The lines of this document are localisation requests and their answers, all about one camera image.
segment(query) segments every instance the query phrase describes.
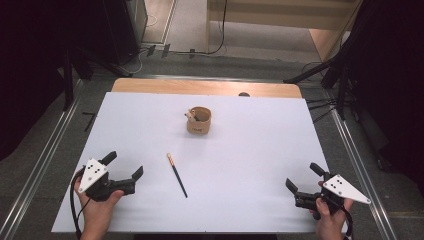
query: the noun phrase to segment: white table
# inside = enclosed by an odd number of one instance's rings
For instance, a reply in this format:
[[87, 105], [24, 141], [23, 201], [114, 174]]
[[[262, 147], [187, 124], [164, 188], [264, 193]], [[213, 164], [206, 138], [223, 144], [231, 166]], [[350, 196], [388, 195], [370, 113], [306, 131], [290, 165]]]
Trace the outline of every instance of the white table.
[[[185, 128], [183, 114], [194, 106], [212, 111], [208, 135], [192, 135]], [[290, 178], [300, 191], [317, 192], [320, 177], [309, 165], [328, 169], [303, 99], [108, 93], [76, 170], [89, 157], [101, 159], [111, 151], [118, 157], [109, 164], [110, 179], [130, 178], [140, 165], [144, 175], [136, 193], [117, 204], [109, 231], [314, 231], [315, 220], [294, 206], [284, 185]], [[75, 231], [68, 195], [52, 231]]]

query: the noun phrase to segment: human hand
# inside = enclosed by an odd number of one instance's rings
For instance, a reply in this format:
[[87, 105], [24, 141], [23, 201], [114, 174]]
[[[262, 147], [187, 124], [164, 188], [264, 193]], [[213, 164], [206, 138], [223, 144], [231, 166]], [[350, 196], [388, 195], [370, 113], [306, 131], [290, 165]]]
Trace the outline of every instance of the human hand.
[[[84, 206], [89, 197], [84, 193], [79, 193], [78, 189], [81, 184], [81, 177], [75, 183], [74, 191], [77, 193], [81, 206]], [[110, 221], [112, 220], [113, 209], [115, 204], [121, 199], [124, 192], [117, 190], [104, 202], [96, 202], [91, 200], [83, 210], [84, 214], [84, 231], [81, 239], [102, 239], [106, 234]]]
[[[345, 198], [344, 207], [350, 211], [353, 200]], [[322, 198], [316, 200], [317, 210], [321, 215], [321, 219], [317, 221], [315, 233], [320, 240], [341, 240], [343, 224], [346, 221], [346, 215], [342, 210], [338, 210], [333, 215], [330, 214], [330, 209], [327, 203]]]

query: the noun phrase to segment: white tabletop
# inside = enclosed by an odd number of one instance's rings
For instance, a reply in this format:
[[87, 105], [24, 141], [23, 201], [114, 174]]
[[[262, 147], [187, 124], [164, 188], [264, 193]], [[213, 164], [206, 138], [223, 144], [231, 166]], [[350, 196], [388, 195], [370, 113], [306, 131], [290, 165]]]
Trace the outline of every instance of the white tabletop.
[[[212, 111], [208, 135], [186, 130], [184, 113], [195, 106]], [[299, 191], [318, 192], [321, 178], [309, 165], [328, 169], [304, 99], [107, 93], [76, 170], [111, 151], [118, 157], [110, 179], [128, 179], [141, 165], [144, 175], [118, 202], [109, 231], [314, 231], [315, 220], [285, 187], [290, 178]], [[68, 191], [52, 231], [75, 231]]]

